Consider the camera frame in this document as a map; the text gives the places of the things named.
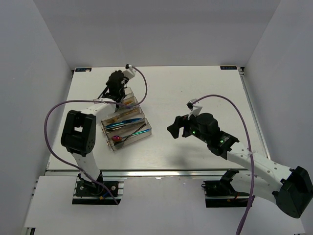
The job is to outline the clear smoked utensil organizer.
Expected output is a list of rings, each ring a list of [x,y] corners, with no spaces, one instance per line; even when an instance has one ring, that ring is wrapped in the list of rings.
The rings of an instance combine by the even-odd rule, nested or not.
[[[152,134],[152,127],[141,107],[119,108],[101,122],[102,132],[107,138],[107,145],[117,151]]]

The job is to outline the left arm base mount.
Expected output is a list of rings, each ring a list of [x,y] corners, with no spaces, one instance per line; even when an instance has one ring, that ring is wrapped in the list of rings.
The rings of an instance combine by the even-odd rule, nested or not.
[[[104,180],[103,184],[111,192],[112,197],[102,186],[95,186],[77,178],[72,197],[72,204],[117,206],[122,199],[124,181],[116,179]]]

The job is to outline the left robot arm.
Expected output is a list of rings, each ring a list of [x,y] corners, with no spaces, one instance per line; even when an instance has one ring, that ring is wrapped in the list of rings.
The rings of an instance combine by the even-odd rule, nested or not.
[[[67,113],[61,145],[74,157],[80,170],[80,181],[92,195],[99,195],[103,191],[102,173],[93,156],[96,126],[103,118],[126,106],[125,89],[135,74],[132,68],[114,71],[109,76],[103,92],[91,106]]]

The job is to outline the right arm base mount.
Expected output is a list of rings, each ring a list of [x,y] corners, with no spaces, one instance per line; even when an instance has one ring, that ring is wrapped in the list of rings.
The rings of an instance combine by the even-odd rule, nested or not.
[[[224,189],[220,181],[204,181],[201,185],[204,190],[206,208],[245,208],[249,194]]]

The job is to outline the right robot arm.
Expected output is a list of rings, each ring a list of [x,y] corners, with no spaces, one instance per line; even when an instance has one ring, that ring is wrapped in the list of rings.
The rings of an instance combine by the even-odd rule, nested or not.
[[[222,131],[216,119],[209,113],[177,116],[167,131],[174,139],[194,136],[206,143],[207,148],[216,156],[241,165],[251,174],[246,175],[229,169],[221,177],[214,194],[230,196],[238,192],[249,193],[254,185],[255,196],[271,201],[292,218],[300,218],[313,199],[313,184],[306,169],[295,169],[280,165],[257,153],[251,153],[236,137]]]

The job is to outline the iridescent rainbow spoon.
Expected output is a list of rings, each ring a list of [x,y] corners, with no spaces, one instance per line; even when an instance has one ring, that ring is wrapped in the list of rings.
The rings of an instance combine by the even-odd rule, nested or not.
[[[127,139],[129,139],[130,137],[133,137],[133,136],[137,136],[137,135],[141,135],[143,133],[147,133],[149,132],[150,129],[146,129],[146,130],[143,130],[143,131],[136,131],[130,135],[127,135],[127,136],[124,136],[124,137],[121,137],[121,136],[113,136],[111,137],[111,140],[114,142],[114,143],[118,143],[118,142],[122,142],[122,141],[125,141]]]

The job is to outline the black knife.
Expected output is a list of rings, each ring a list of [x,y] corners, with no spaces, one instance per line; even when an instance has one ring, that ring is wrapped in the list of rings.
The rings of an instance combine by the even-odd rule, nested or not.
[[[104,132],[105,133],[109,133],[124,127],[128,127],[128,126],[132,126],[134,125],[135,122],[130,122],[130,123],[126,123],[126,122],[119,122],[119,123],[112,123],[110,125],[107,125],[104,127]]]

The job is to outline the blue serrated knife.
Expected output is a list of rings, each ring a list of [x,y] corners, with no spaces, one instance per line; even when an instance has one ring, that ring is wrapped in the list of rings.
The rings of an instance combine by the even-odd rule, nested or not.
[[[106,125],[105,128],[109,128],[110,129],[110,128],[115,128],[115,127],[120,127],[120,126],[123,126],[123,125],[126,125],[126,124],[137,122],[139,120],[141,120],[141,118],[126,119],[126,120],[123,120],[121,122],[115,122],[115,123]]]

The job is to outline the gold fork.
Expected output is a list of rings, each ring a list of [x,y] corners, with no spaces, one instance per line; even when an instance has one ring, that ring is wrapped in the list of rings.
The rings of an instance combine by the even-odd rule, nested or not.
[[[136,115],[137,113],[138,113],[138,109],[133,109],[133,110],[121,113],[121,114],[119,114],[119,115],[117,115],[115,117],[106,119],[105,121],[108,122],[108,123],[114,123],[114,122],[117,122],[118,120],[121,120],[123,118],[132,117],[132,116]]]

